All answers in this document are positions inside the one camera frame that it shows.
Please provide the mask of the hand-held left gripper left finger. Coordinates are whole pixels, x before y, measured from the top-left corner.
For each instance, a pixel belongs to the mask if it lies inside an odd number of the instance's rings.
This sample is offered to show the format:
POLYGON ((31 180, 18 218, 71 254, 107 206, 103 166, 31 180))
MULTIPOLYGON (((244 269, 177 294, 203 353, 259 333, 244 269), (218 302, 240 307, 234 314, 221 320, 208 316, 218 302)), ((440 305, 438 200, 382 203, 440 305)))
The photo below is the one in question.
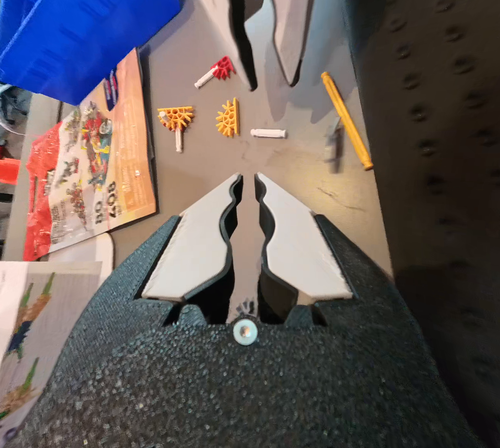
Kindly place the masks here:
POLYGON ((235 173, 180 214, 142 298, 187 301, 228 273, 242 188, 235 173))

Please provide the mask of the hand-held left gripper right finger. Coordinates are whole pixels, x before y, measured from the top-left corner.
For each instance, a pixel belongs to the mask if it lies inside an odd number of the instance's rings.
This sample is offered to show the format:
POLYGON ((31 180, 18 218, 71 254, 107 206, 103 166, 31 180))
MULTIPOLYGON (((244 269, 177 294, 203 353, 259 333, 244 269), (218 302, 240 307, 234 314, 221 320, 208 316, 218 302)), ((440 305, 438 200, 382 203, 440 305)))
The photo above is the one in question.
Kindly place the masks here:
POLYGON ((254 176, 265 234, 262 272, 291 291, 291 305, 352 299, 353 289, 316 221, 316 214, 263 173, 254 176))

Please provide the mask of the red fan connector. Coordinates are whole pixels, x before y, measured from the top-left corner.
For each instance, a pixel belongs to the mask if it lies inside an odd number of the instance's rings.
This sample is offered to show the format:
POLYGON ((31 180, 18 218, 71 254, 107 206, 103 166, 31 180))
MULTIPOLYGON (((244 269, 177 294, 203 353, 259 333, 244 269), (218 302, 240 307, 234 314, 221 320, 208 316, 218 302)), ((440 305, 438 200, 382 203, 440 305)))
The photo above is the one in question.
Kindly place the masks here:
POLYGON ((235 69, 230 58, 226 55, 211 67, 210 73, 218 80, 226 80, 230 78, 232 73, 235 74, 235 69))

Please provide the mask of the long yellow rod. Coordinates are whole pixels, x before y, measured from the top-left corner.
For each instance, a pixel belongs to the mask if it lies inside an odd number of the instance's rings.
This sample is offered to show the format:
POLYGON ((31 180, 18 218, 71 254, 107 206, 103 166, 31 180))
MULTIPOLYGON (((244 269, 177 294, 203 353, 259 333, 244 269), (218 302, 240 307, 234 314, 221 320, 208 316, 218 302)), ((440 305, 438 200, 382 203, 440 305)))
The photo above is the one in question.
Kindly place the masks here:
POLYGON ((351 144, 353 145, 353 149, 358 156, 360 163, 366 171, 372 170, 373 163, 371 156, 347 110, 347 107, 333 81, 333 78, 327 71, 322 73, 321 78, 328 96, 331 99, 333 107, 337 111, 337 114, 339 115, 340 120, 343 123, 345 131, 351 141, 351 144))

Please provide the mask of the yellow fan connector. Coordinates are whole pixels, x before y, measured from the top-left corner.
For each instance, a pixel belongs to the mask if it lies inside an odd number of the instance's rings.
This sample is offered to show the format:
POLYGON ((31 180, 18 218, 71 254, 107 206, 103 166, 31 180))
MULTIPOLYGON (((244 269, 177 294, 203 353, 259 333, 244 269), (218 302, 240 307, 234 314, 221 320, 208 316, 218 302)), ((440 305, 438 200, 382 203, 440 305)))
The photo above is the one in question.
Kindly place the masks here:
POLYGON ((228 138, 240 136, 240 107, 237 98, 228 100, 217 112, 216 128, 219 133, 228 138))
POLYGON ((184 132, 195 117, 193 107, 191 106, 158 108, 158 112, 159 111, 165 112, 165 120, 159 119, 161 124, 172 132, 175 131, 177 127, 182 128, 184 132))

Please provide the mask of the orange toy set bag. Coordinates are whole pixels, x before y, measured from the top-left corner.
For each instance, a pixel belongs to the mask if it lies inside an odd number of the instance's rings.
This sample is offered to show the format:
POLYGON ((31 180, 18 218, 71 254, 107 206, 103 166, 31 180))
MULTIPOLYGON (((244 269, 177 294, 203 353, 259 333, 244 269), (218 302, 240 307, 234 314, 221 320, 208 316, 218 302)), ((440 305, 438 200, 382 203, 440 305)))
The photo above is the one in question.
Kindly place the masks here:
POLYGON ((26 167, 24 261, 156 213, 136 49, 32 143, 26 167))

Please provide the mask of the blue plastic bin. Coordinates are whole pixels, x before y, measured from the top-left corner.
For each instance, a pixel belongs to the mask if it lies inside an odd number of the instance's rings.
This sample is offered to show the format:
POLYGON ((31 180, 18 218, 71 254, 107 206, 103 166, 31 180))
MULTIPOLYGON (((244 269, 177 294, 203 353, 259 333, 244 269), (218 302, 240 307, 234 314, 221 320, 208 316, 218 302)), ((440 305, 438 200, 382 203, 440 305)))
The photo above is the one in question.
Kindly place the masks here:
POLYGON ((181 7, 180 0, 1 0, 1 82, 76 105, 181 7))

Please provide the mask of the white paper leaflet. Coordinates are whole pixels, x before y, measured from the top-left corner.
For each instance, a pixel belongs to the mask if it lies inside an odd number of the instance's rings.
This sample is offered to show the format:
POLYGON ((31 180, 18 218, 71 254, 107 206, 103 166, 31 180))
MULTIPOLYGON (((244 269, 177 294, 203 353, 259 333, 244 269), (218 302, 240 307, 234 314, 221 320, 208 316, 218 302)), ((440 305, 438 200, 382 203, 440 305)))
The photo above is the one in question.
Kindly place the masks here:
POLYGON ((1 261, 2 440, 14 435, 43 392, 101 272, 96 261, 1 261))

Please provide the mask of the black perforated panel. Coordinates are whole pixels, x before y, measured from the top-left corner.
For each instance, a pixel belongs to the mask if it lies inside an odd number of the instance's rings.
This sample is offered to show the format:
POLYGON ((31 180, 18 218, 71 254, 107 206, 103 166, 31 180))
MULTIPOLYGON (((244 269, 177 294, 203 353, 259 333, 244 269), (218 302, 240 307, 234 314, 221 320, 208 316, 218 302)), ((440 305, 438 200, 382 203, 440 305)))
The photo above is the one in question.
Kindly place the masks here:
POLYGON ((345 0, 396 286, 499 447, 499 0, 345 0))

